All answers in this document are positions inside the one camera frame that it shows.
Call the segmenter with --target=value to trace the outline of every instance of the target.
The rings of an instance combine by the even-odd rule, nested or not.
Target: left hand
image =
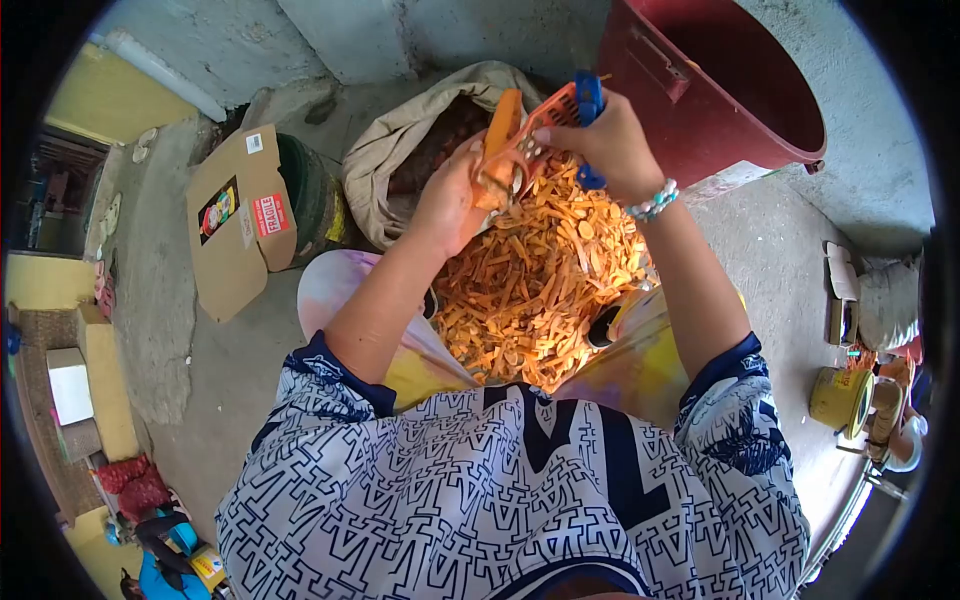
[[[404,235],[456,256],[480,229],[488,211],[473,206],[472,173],[483,157],[483,130],[460,145],[430,177]]]

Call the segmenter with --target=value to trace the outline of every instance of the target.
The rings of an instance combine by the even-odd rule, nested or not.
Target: orange slicer
[[[507,89],[484,138],[484,157],[474,170],[474,205],[505,211],[533,185],[548,158],[557,151],[541,146],[533,132],[541,127],[579,127],[576,85],[564,85],[519,126],[520,91]],[[516,129],[512,130],[516,119]]]

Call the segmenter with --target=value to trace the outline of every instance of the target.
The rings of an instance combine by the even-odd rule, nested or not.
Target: pile of turmeric slices
[[[554,392],[593,356],[590,324],[650,266],[634,219],[551,158],[530,193],[447,261],[435,326],[477,383],[522,378]]]

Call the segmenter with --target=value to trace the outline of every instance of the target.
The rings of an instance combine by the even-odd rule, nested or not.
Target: red label
[[[260,237],[266,237],[290,227],[290,220],[283,211],[283,200],[279,194],[254,200],[253,214],[256,215],[256,230],[260,232]]]

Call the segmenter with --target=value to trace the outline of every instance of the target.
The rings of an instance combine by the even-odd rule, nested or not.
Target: beaded bracelet
[[[634,206],[627,206],[624,210],[628,215],[646,223],[675,200],[677,200],[677,182],[667,180],[663,190],[654,194],[653,200],[648,200]]]

